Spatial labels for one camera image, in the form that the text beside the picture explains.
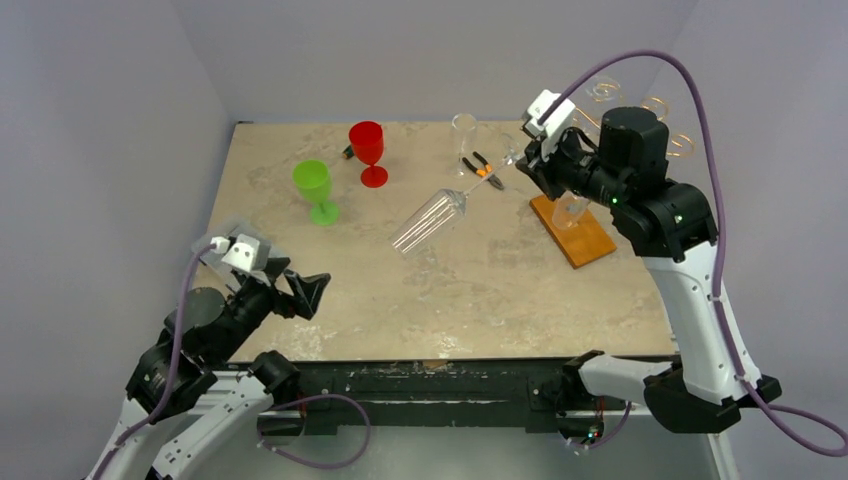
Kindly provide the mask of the wooden rack base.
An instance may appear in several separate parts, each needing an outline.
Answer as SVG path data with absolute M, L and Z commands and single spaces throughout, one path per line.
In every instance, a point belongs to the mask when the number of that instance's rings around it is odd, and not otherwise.
M 551 201 L 545 195 L 539 195 L 531 199 L 529 205 L 572 268 L 582 268 L 617 250 L 615 242 L 589 208 L 576 227 L 565 231 L 554 227 L 551 215 L 557 200 Z

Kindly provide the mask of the clear round wine glass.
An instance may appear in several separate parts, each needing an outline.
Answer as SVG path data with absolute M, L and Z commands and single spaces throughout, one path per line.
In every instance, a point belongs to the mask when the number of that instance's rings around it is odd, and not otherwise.
M 610 109 L 620 106 L 624 95 L 621 84 L 608 75 L 595 75 L 586 84 L 585 92 L 599 108 Z

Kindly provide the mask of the clear champagne flute with label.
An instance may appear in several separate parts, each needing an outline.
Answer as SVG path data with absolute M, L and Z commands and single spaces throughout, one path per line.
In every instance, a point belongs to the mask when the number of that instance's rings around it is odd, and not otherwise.
M 576 227 L 588 208 L 589 200 L 573 194 L 564 194 L 554 204 L 551 221 L 558 230 Z

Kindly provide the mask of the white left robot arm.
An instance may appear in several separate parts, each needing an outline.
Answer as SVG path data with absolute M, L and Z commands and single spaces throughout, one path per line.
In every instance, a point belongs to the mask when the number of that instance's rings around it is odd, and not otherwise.
M 276 286 L 283 280 L 288 291 Z M 187 473 L 260 408 L 284 409 L 298 395 L 299 370 L 282 354 L 260 354 L 246 379 L 232 386 L 186 432 L 190 411 L 219 371 L 270 315 L 310 320 L 328 273 L 302 277 L 285 269 L 268 281 L 239 274 L 238 289 L 188 288 L 165 319 L 156 343 L 139 358 L 126 386 L 118 423 L 89 473 L 91 479 L 172 479 Z

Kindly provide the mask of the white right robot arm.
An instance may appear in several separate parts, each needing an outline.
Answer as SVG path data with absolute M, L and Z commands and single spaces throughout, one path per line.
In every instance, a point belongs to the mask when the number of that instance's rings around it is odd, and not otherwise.
M 584 354 L 565 367 L 564 399 L 576 407 L 600 396 L 639 403 L 678 434 L 723 432 L 756 397 L 776 399 L 777 379 L 742 355 L 730 312 L 716 312 L 718 229 L 705 194 L 667 175 L 667 126 L 640 107 L 607 111 L 597 141 L 568 112 L 543 120 L 531 107 L 522 121 L 530 141 L 518 169 L 550 200 L 573 193 L 608 208 L 660 293 L 678 350 L 666 362 Z

